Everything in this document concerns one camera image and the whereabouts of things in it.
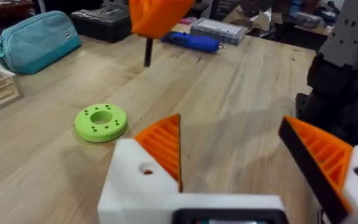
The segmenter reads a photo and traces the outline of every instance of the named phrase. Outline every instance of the teal pencil case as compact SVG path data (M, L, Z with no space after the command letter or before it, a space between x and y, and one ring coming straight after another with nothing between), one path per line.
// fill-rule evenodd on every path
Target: teal pencil case
M51 11L28 18L0 36L0 64L21 74L34 74L81 46L70 18Z

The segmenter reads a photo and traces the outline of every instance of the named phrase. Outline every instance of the orange triangular fin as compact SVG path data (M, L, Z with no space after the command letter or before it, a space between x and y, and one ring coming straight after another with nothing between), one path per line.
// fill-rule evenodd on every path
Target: orange triangular fin
M181 191L180 114L157 121L135 140L178 182Z

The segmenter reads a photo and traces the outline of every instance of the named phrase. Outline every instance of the green ring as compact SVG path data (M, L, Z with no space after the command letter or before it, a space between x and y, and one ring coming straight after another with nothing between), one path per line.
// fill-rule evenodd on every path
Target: green ring
M124 134L127 115L116 105L91 105L77 114L74 125L81 138L90 142L106 142Z

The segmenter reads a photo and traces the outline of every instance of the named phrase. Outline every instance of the black rod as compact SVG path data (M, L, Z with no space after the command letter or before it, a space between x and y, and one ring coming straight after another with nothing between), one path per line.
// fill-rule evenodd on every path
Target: black rod
M152 61L152 49L153 49L153 39L146 39L146 51L144 55L144 66L149 67Z

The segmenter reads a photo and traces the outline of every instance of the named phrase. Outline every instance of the blue tool handle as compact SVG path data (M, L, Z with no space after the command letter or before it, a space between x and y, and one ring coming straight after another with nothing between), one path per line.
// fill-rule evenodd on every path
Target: blue tool handle
M181 32L170 32L163 38L163 42L171 42L190 49L200 50L202 52L217 52L219 50L219 41L211 37L196 36Z

